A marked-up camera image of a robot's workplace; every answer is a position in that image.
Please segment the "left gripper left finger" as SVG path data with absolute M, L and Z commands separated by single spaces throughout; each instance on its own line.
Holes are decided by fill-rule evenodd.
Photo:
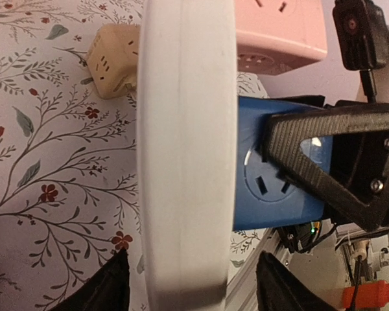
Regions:
M 130 305 L 128 253 L 119 251 L 54 311 L 125 311 Z

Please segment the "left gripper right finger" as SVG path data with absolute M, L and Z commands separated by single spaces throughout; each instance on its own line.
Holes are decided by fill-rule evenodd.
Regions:
M 302 284 L 271 253 L 260 254 L 256 279 L 259 310 L 334 310 Z

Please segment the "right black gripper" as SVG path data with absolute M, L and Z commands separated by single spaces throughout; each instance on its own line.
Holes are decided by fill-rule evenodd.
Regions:
M 330 167 L 304 154 L 302 142 L 327 139 Z M 322 200 L 324 214 L 366 232 L 389 227 L 389 104 L 353 104 L 269 118 L 263 156 L 293 184 Z

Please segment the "dark blue cube socket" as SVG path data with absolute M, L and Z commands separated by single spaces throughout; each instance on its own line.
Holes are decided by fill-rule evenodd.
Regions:
M 272 115 L 313 109 L 286 100 L 239 97 L 234 230 L 304 224 L 323 216 L 322 201 L 289 183 L 280 168 L 261 155 L 261 140 Z

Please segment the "pink cube socket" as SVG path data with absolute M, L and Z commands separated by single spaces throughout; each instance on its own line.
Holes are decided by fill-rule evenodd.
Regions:
M 320 0 L 235 2 L 238 70 L 280 75 L 327 56 Z

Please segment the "white power strip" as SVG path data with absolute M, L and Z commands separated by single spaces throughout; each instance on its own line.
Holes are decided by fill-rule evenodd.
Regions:
M 151 310 L 223 310 L 235 204 L 233 1 L 147 1 L 137 176 Z

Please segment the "beige cube socket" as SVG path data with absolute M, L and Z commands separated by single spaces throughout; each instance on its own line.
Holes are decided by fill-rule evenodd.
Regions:
M 86 63 L 100 98 L 136 90 L 140 26 L 106 24 L 96 33 Z

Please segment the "front aluminium rail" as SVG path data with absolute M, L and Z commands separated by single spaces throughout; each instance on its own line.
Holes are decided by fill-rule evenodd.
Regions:
M 229 281 L 225 310 L 258 310 L 265 295 L 263 286 L 276 280 L 276 270 L 289 270 L 292 253 L 284 247 L 276 229 L 268 229 L 255 249 Z

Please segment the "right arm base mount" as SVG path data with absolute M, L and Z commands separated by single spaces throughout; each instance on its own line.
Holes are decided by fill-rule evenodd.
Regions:
M 308 222 L 300 225 L 277 227 L 276 231 L 282 245 L 290 253 L 309 253 L 318 244 L 329 238 L 337 228 L 337 224 L 322 235 L 324 223 L 322 221 Z

